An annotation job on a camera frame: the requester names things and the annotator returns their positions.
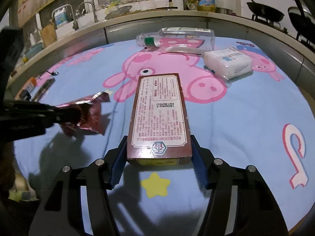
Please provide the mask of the red foil snack wrapper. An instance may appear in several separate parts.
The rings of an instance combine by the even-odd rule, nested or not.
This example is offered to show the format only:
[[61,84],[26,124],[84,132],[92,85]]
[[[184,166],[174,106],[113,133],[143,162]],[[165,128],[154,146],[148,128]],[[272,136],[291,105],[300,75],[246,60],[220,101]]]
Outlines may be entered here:
[[101,122],[101,104],[110,102],[107,92],[98,92],[93,95],[57,105],[58,108],[77,106],[81,109],[81,118],[77,123],[66,122],[60,125],[67,136],[73,136],[76,131],[84,130],[104,135],[105,126]]

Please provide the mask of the brown rectangular carton box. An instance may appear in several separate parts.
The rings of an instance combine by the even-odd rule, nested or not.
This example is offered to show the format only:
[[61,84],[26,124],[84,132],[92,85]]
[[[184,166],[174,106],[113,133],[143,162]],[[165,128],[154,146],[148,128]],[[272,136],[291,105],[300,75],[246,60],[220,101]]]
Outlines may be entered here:
[[178,74],[141,76],[130,120],[127,161],[138,166],[187,164],[190,128]]

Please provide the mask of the wooden cutting board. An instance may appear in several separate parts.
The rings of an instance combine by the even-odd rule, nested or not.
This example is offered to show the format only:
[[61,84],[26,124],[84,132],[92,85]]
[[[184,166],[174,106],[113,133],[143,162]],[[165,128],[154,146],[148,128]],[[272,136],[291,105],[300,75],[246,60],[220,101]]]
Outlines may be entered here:
[[55,41],[57,41],[56,31],[53,24],[48,24],[40,30],[40,35],[44,44],[44,47],[48,47]]

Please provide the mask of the blue cartoon pig tablecloth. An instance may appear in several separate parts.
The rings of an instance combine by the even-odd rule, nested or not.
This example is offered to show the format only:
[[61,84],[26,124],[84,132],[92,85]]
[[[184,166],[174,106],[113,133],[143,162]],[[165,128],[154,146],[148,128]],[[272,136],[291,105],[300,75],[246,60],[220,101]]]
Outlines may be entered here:
[[134,40],[68,56],[51,67],[56,81],[42,98],[59,105],[101,91],[104,133],[60,126],[14,144],[18,166],[37,193],[65,165],[85,167],[127,136],[143,160],[126,165],[108,198],[122,235],[193,235],[210,192],[197,181],[182,151],[193,134],[201,147],[231,166],[254,165],[292,229],[314,205],[314,116],[294,82],[255,44],[216,39],[216,49],[250,56],[253,71],[227,83],[192,54],[162,47],[143,49]]

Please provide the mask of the chrome sink faucet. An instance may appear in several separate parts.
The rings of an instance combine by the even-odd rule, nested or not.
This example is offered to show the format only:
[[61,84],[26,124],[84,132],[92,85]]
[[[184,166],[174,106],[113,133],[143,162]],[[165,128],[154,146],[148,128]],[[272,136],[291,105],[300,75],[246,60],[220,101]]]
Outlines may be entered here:
[[65,4],[58,8],[55,8],[52,11],[51,17],[52,21],[55,24],[54,14],[58,9],[61,9],[65,7],[67,10],[67,16],[68,16],[68,23],[63,24],[61,27],[63,27],[66,24],[71,23],[71,27],[74,31],[77,31],[81,28],[84,28],[86,26],[89,26],[94,23],[98,23],[99,20],[97,18],[97,14],[95,11],[94,3],[92,2],[82,2],[80,5],[74,10],[72,5]]

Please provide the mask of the blue labelled detergent bottle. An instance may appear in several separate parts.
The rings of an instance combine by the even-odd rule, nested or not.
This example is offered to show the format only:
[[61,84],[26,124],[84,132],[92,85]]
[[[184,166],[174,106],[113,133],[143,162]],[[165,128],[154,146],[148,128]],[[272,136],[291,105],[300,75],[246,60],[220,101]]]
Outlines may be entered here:
[[65,7],[58,9],[54,14],[56,27],[59,28],[63,24],[68,23],[67,10]]

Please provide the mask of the white tissue pack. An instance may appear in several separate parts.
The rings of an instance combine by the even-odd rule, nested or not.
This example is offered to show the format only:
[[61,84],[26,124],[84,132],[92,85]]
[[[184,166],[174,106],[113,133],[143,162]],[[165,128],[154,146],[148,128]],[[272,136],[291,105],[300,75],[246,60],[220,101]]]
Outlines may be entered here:
[[205,52],[202,55],[205,67],[223,80],[251,73],[253,60],[235,48]]

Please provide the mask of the clear plastic bottle green cap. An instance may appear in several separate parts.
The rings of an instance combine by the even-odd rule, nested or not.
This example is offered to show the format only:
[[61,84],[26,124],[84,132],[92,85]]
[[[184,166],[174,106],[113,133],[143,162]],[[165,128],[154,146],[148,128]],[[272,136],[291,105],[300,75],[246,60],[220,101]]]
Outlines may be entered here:
[[161,52],[202,55],[214,50],[215,32],[203,28],[165,27],[158,32],[139,34],[136,43]]

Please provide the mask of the black wok with lid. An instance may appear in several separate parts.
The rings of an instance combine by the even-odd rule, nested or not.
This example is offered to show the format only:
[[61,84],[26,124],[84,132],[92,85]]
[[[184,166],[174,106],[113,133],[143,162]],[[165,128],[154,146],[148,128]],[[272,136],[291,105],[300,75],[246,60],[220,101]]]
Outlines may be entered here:
[[300,0],[294,0],[297,7],[289,7],[288,15],[290,22],[297,31],[296,39],[303,36],[307,41],[314,44],[314,17],[303,9]]

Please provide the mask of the black frying pan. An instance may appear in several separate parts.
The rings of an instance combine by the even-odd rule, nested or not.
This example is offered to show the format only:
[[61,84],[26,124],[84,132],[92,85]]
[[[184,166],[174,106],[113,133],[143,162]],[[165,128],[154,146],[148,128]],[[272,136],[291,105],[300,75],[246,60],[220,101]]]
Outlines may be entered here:
[[258,19],[262,18],[265,19],[266,22],[275,23],[281,22],[284,18],[283,12],[268,5],[257,3],[254,0],[247,2],[247,6],[252,12],[251,19],[253,21],[257,21]]

